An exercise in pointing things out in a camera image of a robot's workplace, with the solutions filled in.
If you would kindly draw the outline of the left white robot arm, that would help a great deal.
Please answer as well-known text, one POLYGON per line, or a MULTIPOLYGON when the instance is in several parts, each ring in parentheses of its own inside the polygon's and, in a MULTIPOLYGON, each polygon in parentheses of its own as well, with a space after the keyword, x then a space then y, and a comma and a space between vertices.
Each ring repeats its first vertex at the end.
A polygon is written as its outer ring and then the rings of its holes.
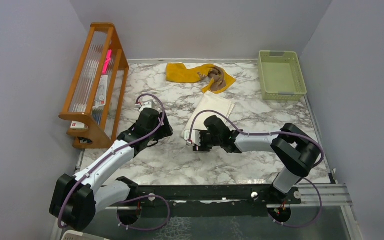
POLYGON ((58 226, 82 231, 105 208, 118 202, 127 206, 135 203, 137 191, 131 184, 122 180, 109 185, 104 185, 105 182, 148 148, 150 142, 172 135, 165 111, 144 108, 137 121, 94 163, 73 176, 63 174, 57 180, 49 212, 58 219, 58 226))

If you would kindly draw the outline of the white cream towel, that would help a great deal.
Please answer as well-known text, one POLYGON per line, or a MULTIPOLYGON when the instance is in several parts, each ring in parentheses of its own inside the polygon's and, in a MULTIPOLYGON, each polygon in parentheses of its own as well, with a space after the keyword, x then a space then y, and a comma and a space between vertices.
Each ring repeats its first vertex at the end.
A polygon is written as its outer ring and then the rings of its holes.
MULTIPOLYGON (((183 130, 182 136, 185 141, 189 139, 189 131, 191 129, 191 125, 196 115, 205 110, 213 110, 225 117, 229 117, 235 107, 235 103, 231 100, 221 97, 219 94, 212 93, 207 91, 201 100, 198 102, 198 105, 191 115, 189 121, 186 124, 186 127, 183 130)), ((193 130, 206 130, 204 125, 204 121, 210 116, 216 115, 214 112, 204 112, 201 113, 193 124, 193 130)))

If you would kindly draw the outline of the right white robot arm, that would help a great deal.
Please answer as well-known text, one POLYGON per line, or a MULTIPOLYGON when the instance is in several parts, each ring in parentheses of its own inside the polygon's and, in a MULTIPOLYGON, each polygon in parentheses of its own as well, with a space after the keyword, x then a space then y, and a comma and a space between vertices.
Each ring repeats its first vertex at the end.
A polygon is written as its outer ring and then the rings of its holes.
POLYGON ((244 132, 229 129, 216 115, 204 121, 204 130, 190 128, 185 139, 195 152, 209 152, 220 147, 230 154, 246 152, 275 153, 284 167, 268 190, 269 199, 280 204, 295 184, 307 177, 324 157, 321 146, 292 123, 276 132, 244 132))

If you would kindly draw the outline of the yellow brown towel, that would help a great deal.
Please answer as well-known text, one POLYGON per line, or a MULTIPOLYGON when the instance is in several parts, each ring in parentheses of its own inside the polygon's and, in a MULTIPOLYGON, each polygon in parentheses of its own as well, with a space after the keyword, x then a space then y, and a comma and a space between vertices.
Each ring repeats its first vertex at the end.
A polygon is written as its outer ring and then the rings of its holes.
POLYGON ((220 94, 236 82, 223 68, 210 63, 194 68, 187 68, 183 63, 168 63, 165 70, 166 80, 172 83, 194 84, 209 80, 201 89, 203 93, 220 94))

